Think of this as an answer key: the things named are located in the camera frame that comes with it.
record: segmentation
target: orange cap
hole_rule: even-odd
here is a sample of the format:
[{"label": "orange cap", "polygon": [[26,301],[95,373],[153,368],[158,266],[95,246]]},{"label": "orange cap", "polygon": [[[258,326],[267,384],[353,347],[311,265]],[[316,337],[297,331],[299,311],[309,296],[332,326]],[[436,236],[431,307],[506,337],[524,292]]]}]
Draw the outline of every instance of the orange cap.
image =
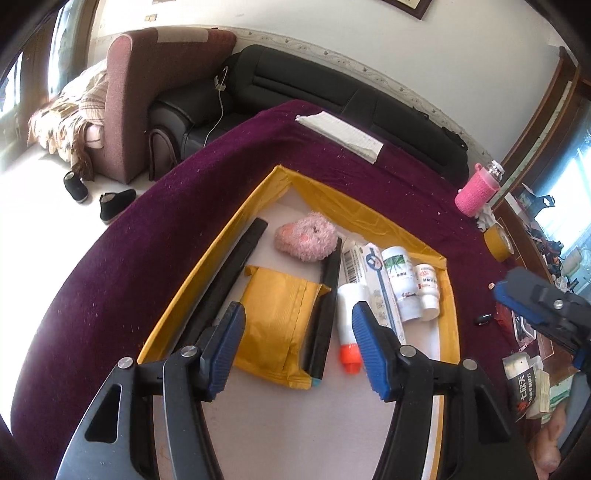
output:
[{"label": "orange cap", "polygon": [[361,352],[357,343],[350,343],[348,345],[341,345],[340,347],[340,362],[345,367],[348,374],[358,374],[361,370]]}]

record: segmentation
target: pink bottle sleeve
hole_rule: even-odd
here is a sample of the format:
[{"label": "pink bottle sleeve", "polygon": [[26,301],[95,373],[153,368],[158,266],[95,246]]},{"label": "pink bottle sleeve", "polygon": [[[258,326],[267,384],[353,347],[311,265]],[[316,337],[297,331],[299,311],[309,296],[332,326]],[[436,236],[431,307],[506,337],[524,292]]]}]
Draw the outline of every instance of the pink bottle sleeve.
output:
[{"label": "pink bottle sleeve", "polygon": [[486,202],[493,198],[501,188],[491,174],[482,168],[482,165],[477,163],[475,168],[476,172],[456,195],[455,200],[457,208],[468,217],[476,216]]}]

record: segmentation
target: black shoe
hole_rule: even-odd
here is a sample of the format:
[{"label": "black shoe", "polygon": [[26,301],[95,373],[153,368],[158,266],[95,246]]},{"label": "black shoe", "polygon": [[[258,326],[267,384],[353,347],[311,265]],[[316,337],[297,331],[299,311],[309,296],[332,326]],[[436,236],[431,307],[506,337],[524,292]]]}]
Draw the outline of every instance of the black shoe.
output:
[{"label": "black shoe", "polygon": [[64,177],[64,186],[72,198],[78,203],[84,202],[88,198],[88,189],[82,183],[80,175],[73,171],[66,173]]},{"label": "black shoe", "polygon": [[100,196],[100,219],[107,225],[123,212],[135,200],[135,190],[119,193],[104,193]]}]

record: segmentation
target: tape roll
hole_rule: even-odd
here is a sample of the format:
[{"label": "tape roll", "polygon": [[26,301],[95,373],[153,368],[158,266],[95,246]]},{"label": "tape roll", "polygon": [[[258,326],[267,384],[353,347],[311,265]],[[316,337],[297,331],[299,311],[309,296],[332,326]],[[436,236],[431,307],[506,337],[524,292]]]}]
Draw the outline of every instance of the tape roll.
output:
[{"label": "tape roll", "polygon": [[491,251],[492,256],[498,262],[504,262],[513,255],[513,244],[503,227],[498,223],[484,232],[484,241],[488,250]]}]

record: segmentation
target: blanket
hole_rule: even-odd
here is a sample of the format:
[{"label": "blanket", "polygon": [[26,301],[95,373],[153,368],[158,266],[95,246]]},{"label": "blanket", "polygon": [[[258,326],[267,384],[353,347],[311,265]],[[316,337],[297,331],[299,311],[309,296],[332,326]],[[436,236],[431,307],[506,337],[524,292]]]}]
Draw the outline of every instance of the blanket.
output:
[{"label": "blanket", "polygon": [[[86,130],[92,125],[88,112],[94,112],[96,107],[92,92],[103,89],[106,93],[106,85],[104,60],[83,71],[58,97],[31,116],[27,144],[39,143],[50,154],[57,153],[81,178],[92,180],[92,162],[85,152]],[[89,95],[94,102],[92,110],[88,110],[88,102],[84,101]]]}]

